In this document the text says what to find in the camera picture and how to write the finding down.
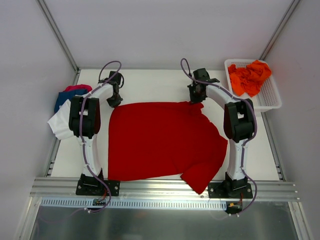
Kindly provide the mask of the red t shirt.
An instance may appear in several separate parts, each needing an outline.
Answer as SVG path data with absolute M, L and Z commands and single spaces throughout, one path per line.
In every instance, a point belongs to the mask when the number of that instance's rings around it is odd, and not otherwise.
M 108 179 L 179 175 L 202 194 L 222 167 L 228 146 L 202 108 L 186 101 L 117 107 L 108 127 Z

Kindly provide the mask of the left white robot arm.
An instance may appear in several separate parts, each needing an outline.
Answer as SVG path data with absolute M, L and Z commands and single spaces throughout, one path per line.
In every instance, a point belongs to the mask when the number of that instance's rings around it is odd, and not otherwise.
M 124 85 L 124 77 L 118 71 L 111 71 L 105 79 L 99 79 L 97 86 L 83 96 L 71 99 L 68 127 L 81 148 L 84 166 L 82 174 L 92 177 L 87 189 L 93 195 L 104 191 L 105 184 L 98 177 L 103 174 L 98 156 L 97 136 L 101 129 L 100 106 L 107 103 L 111 108 L 118 107 L 123 101 L 120 88 Z

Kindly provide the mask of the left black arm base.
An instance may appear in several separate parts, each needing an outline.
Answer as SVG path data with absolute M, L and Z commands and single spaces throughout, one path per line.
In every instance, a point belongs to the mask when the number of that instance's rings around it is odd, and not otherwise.
M 110 190 L 110 195 L 112 197 L 118 197 L 120 191 L 120 181 L 116 180 L 105 180 L 103 171 L 101 170 L 97 176 L 100 180 L 103 180 L 104 183 L 108 186 Z M 99 196 L 102 197 L 104 194 L 109 196 L 107 188 L 98 181 L 92 174 L 85 175 L 81 174 L 77 182 L 77 187 L 75 194 L 77 196 Z

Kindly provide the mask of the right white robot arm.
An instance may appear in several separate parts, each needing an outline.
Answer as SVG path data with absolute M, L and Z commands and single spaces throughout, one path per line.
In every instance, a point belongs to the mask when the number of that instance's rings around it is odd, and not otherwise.
M 223 131 L 229 139 L 229 164 L 226 174 L 231 179 L 223 187 L 224 193 L 235 198 L 242 191 L 239 180 L 247 178 L 247 147 L 257 134 L 257 119 L 250 99 L 241 99 L 222 86 L 216 78 L 210 78 L 205 68 L 186 74 L 191 80 L 188 86 L 192 103 L 212 99 L 223 110 Z

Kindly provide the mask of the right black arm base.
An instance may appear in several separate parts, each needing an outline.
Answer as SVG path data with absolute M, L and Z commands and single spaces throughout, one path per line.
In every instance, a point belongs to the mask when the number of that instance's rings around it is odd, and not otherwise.
M 210 199 L 252 199 L 253 191 L 248 178 L 232 179 L 225 173 L 222 182 L 210 182 L 208 184 L 208 196 Z

